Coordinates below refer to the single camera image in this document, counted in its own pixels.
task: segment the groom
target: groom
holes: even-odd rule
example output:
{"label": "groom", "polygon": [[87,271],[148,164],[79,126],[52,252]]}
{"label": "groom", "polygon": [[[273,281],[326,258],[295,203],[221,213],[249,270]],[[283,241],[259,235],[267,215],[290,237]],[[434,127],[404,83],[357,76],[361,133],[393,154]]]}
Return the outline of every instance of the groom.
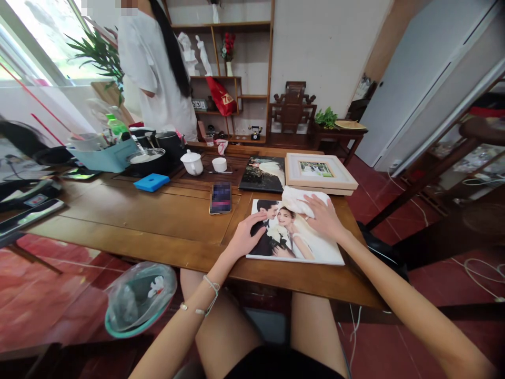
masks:
{"label": "groom", "polygon": [[[256,209],[258,212],[264,211],[267,213],[267,219],[265,221],[260,221],[256,223],[251,228],[251,236],[254,236],[258,230],[260,230],[263,226],[269,230],[270,228],[277,225],[277,213],[279,213],[279,202],[275,200],[258,200],[256,204]],[[265,233],[261,236],[258,244],[254,249],[252,249],[251,254],[255,255],[272,255],[272,248],[269,243],[269,238]]]}

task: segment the vintage telephone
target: vintage telephone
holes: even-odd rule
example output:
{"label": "vintage telephone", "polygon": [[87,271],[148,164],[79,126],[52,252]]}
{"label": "vintage telephone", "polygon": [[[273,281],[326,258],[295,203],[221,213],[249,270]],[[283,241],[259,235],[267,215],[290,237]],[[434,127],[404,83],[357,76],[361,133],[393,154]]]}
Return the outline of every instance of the vintage telephone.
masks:
{"label": "vintage telephone", "polygon": [[259,141],[259,134],[261,133],[261,131],[263,130],[263,128],[260,127],[260,126],[250,126],[249,130],[252,130],[252,129],[257,129],[257,130],[255,130],[251,134],[251,140],[253,140],[253,141]]}

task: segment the vase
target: vase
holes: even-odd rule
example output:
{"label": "vase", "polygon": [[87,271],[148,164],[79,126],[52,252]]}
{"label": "vase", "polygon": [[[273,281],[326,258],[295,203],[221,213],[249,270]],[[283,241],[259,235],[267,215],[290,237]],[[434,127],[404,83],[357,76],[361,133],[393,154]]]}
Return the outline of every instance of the vase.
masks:
{"label": "vase", "polygon": [[233,71],[231,70],[231,62],[226,62],[226,75],[233,76]]}
{"label": "vase", "polygon": [[220,24],[219,12],[217,11],[217,4],[212,4],[212,21],[214,24]]}

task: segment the wooden table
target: wooden table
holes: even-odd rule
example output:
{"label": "wooden table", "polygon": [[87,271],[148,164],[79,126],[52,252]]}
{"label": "wooden table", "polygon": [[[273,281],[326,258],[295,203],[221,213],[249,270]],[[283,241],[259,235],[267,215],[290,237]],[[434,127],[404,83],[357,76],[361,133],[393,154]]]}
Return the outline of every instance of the wooden table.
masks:
{"label": "wooden table", "polygon": [[[204,167],[216,147],[201,148]],[[251,213],[253,199],[280,200],[280,194],[239,191],[250,155],[284,157],[287,152],[316,153],[261,146],[229,146],[231,175],[203,173],[192,177],[181,169],[154,193],[139,191],[137,179],[104,173],[91,183],[65,181],[61,199],[68,208],[31,226],[27,232],[139,260],[208,272],[231,240],[237,224]],[[232,182],[233,210],[209,215],[212,182]],[[343,196],[332,196],[346,228],[364,240]],[[319,295],[357,305],[387,309],[382,298],[341,248],[346,266],[240,259],[230,277],[262,285]]]}
{"label": "wooden table", "polygon": [[[342,150],[344,150],[347,155],[345,155],[344,166],[347,166],[351,158],[354,156],[356,149],[358,148],[363,136],[368,132],[368,129],[324,129],[319,124],[314,123],[314,150],[319,150],[319,145],[323,139],[331,139],[336,141]],[[349,141],[353,139],[351,149],[347,149],[341,144],[341,141]]]}

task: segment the blue box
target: blue box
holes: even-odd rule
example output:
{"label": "blue box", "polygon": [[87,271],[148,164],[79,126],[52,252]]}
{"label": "blue box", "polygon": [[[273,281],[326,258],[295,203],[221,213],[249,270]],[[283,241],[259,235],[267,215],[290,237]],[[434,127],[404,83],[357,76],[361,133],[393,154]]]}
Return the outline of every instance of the blue box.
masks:
{"label": "blue box", "polygon": [[168,182],[170,182],[170,178],[168,176],[159,174],[150,174],[147,175],[145,178],[136,181],[133,185],[137,187],[139,190],[154,192],[155,190],[160,188],[162,185],[167,184]]}
{"label": "blue box", "polygon": [[130,165],[126,158],[138,151],[138,148],[133,139],[130,138],[105,150],[94,152],[82,152],[69,148],[67,150],[80,160],[86,168],[118,173],[124,171]]}

